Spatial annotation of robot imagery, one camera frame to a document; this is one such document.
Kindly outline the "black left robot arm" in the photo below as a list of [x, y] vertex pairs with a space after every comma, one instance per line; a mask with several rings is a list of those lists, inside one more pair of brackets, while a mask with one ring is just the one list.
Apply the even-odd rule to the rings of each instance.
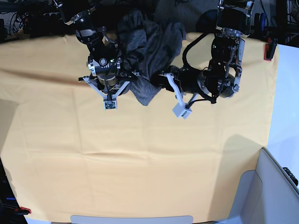
[[[250, 33], [252, 0], [221, 0], [212, 21], [204, 25], [205, 32], [187, 45], [182, 54], [182, 68], [169, 66], [150, 79], [155, 86], [179, 93], [199, 94], [203, 101], [216, 103], [218, 97], [230, 98], [239, 91], [242, 74], [244, 37]], [[187, 54], [213, 34], [211, 60], [204, 69], [192, 67]]]

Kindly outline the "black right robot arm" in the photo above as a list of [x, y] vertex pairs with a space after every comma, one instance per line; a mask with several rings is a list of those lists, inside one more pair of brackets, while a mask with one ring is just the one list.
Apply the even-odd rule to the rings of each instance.
[[118, 40], [107, 35], [105, 26], [97, 27], [92, 14], [96, 6], [86, 0], [56, 0], [56, 8], [67, 25], [74, 25], [76, 37], [86, 45], [90, 54], [87, 67], [90, 75], [80, 77], [103, 97], [104, 102], [112, 104], [129, 83], [137, 80], [136, 73], [123, 67], [123, 52]]

